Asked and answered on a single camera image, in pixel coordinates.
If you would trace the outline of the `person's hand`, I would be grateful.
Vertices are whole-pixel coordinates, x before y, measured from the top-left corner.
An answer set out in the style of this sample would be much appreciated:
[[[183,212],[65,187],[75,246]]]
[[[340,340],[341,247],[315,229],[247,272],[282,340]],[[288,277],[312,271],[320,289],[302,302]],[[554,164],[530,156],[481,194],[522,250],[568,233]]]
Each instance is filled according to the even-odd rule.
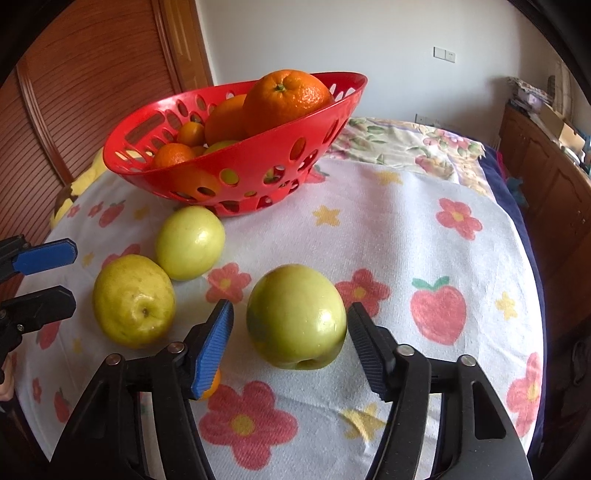
[[[14,396],[15,380],[13,373],[12,355],[8,354],[3,365],[4,380],[0,384],[0,401],[10,401]]]

